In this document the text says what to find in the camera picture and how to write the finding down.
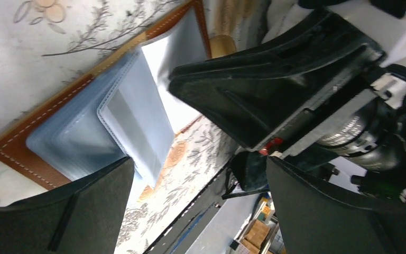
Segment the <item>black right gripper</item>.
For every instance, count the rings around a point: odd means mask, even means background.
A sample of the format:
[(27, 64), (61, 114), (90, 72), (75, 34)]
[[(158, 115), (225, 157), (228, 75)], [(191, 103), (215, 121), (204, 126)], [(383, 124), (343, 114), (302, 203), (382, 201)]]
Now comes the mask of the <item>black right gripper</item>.
[(284, 129), (260, 157), (277, 157), (310, 171), (342, 157), (366, 170), (351, 183), (361, 194), (406, 204), (406, 66), (350, 70), (341, 89), (308, 116)]

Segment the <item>brown leather card holder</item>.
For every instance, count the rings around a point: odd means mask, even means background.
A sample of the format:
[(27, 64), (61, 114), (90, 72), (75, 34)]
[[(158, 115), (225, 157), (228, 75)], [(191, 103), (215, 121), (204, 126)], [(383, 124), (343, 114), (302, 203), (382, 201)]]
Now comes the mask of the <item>brown leather card holder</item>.
[(155, 187), (175, 135), (200, 118), (171, 95), (170, 72), (211, 57), (202, 1), (166, 14), (0, 137), (0, 161), (46, 189), (134, 161)]

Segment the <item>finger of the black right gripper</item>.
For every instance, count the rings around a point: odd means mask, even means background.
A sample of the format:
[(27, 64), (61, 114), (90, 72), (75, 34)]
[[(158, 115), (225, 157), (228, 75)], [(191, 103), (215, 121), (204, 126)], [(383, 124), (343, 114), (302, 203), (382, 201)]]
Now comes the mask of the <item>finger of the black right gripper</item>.
[(385, 56), (340, 15), (318, 8), (257, 47), (174, 68), (169, 92), (243, 148), (259, 150)]

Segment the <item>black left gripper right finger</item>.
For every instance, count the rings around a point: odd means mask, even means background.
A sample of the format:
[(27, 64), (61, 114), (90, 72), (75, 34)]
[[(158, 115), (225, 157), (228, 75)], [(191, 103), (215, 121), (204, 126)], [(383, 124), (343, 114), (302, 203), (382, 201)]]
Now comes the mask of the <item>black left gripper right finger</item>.
[(266, 174), (287, 253), (406, 253), (406, 204), (351, 192), (275, 157)]

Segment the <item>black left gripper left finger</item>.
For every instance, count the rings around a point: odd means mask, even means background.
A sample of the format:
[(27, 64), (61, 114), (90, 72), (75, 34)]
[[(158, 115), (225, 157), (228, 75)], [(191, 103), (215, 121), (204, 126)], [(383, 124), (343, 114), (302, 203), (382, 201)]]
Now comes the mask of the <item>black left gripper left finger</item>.
[(0, 253), (113, 253), (133, 179), (134, 162), (124, 157), (0, 207)]

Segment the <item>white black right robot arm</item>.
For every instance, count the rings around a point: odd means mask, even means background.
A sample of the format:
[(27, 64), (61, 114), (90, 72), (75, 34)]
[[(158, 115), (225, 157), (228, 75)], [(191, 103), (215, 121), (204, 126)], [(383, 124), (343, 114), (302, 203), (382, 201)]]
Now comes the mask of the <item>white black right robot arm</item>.
[(271, 1), (259, 45), (175, 68), (169, 92), (242, 148), (406, 206), (406, 1)]

